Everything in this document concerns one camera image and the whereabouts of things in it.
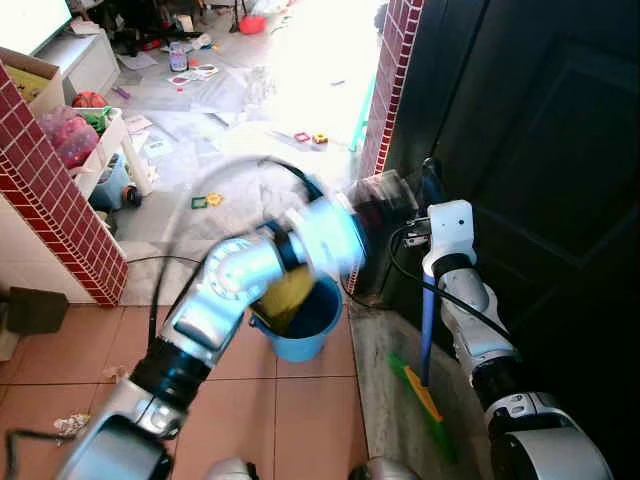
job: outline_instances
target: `red brick wall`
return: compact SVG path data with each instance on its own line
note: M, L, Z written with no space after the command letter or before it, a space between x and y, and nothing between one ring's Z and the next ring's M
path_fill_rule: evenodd
M367 135L362 149L361 178L384 170L422 6L423 0L389 2Z
M117 305L127 263L0 62L0 192L100 305Z

